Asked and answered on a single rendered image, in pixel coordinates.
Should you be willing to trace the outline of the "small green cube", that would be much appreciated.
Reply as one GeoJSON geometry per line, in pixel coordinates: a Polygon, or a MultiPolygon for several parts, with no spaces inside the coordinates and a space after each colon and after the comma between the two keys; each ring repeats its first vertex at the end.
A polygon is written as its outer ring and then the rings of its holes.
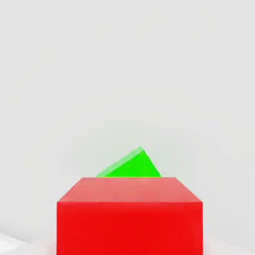
{"type": "Polygon", "coordinates": [[[107,167],[96,177],[161,177],[142,147],[107,167]]]}

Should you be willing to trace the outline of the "small red cube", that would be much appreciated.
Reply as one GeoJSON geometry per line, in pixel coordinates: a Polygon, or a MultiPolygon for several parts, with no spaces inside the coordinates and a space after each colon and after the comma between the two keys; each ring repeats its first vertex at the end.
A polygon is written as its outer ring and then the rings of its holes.
{"type": "Polygon", "coordinates": [[[203,204],[173,177],[80,179],[58,202],[56,255],[203,255],[203,204]]]}

